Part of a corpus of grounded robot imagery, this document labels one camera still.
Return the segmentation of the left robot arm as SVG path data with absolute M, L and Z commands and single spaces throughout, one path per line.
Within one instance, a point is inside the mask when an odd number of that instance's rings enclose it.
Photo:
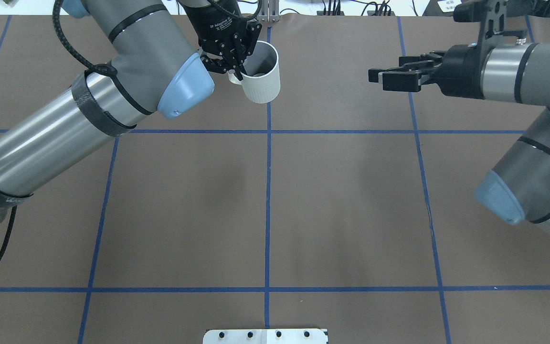
M 0 137 L 0 223 L 8 210 L 116 137 L 160 112 L 175 118 L 214 91 L 211 73 L 240 76 L 254 53 L 262 5 L 245 17 L 235 0 L 181 0 L 197 34 L 194 49 L 161 0 L 57 0 L 53 26 L 86 70 L 70 87 Z M 69 43 L 64 9 L 92 17 L 117 55 L 92 64 Z

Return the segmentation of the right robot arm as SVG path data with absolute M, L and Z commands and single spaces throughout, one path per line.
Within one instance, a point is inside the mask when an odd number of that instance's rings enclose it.
M 507 224 L 526 221 L 550 235 L 550 43 L 454 45 L 446 52 L 401 56 L 393 68 L 370 68 L 384 91 L 419 92 L 544 107 L 487 172 L 475 198 Z

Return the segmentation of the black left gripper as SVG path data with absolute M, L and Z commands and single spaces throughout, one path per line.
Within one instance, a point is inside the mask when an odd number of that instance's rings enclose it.
M 253 54 L 262 30 L 257 19 L 262 3 L 259 0 L 255 3 L 254 13 L 244 15 L 237 0 L 181 0 L 180 6 L 203 50 L 201 62 L 208 72 L 232 74 L 236 80 L 243 81 L 244 63 Z

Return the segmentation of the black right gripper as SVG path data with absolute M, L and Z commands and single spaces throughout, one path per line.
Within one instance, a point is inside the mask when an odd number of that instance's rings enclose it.
M 419 92 L 421 83 L 436 84 L 448 97 L 484 99 L 480 85 L 484 61 L 478 46 L 454 45 L 447 52 L 400 56 L 397 67 L 370 68 L 369 82 L 382 81 L 382 89 L 393 92 Z

